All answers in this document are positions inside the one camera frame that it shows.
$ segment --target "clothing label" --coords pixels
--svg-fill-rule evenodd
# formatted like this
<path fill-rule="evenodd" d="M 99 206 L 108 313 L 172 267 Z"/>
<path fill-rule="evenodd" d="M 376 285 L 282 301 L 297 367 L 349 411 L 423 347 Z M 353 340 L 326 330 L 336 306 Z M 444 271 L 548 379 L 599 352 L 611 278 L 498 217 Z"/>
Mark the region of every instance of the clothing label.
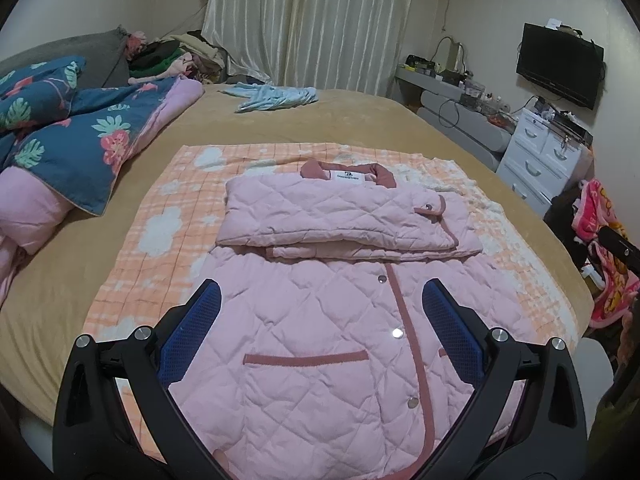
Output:
<path fill-rule="evenodd" d="M 340 182 L 351 182 L 352 184 L 362 184 L 364 182 L 364 173 L 352 173 L 351 171 L 330 171 L 331 180 L 339 180 Z"/>

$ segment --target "blue floral blanket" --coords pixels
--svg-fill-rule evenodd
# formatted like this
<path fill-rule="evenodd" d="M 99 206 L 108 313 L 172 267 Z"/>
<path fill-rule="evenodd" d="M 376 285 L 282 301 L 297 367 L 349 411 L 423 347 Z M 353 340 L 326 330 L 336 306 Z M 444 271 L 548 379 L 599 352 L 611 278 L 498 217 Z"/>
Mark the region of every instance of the blue floral blanket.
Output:
<path fill-rule="evenodd" d="M 64 57 L 0 78 L 0 164 L 24 168 L 101 216 L 123 162 L 176 78 L 78 91 L 84 63 Z"/>

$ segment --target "bed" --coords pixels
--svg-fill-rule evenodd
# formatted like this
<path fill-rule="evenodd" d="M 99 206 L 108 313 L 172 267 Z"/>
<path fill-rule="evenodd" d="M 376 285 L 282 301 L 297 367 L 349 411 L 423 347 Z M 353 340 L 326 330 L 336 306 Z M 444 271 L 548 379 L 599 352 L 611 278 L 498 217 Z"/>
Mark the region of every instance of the bed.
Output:
<path fill-rule="evenodd" d="M 321 91 L 313 105 L 235 114 L 238 99 L 218 89 L 208 86 L 196 104 L 124 165 L 104 216 L 72 211 L 14 280 L 0 310 L 0 382 L 44 421 L 53 422 L 71 345 L 145 193 L 183 145 L 337 142 L 455 160 L 504 207 L 566 295 L 578 330 L 587 328 L 593 300 L 552 232 L 494 173 L 398 103 L 330 90 Z"/>

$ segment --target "blue gripper pad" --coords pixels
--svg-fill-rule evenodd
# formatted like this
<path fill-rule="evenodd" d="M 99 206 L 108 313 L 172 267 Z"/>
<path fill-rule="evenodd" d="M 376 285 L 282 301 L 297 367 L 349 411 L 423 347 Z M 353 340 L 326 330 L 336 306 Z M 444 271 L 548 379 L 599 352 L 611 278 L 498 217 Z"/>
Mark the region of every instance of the blue gripper pad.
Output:
<path fill-rule="evenodd" d="M 221 304 L 222 292 L 216 282 L 209 283 L 195 298 L 187 314 L 162 346 L 158 369 L 158 379 L 162 386 L 167 388 L 169 384 L 182 380 L 220 313 Z"/>
<path fill-rule="evenodd" d="M 440 280 L 430 280 L 422 289 L 422 308 L 460 380 L 478 388 L 484 381 L 484 352 L 460 316 L 462 307 Z"/>

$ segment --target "gray cushion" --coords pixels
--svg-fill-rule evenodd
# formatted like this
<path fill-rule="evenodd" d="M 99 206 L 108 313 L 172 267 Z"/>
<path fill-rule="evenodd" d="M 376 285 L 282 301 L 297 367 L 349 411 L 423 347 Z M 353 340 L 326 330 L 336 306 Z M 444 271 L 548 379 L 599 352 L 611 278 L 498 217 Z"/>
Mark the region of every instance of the gray cushion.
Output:
<path fill-rule="evenodd" d="M 65 56 L 82 56 L 86 67 L 78 78 L 78 88 L 126 86 L 129 78 L 124 49 L 127 31 L 122 27 L 108 32 L 51 41 L 0 61 L 0 76 L 24 66 Z"/>

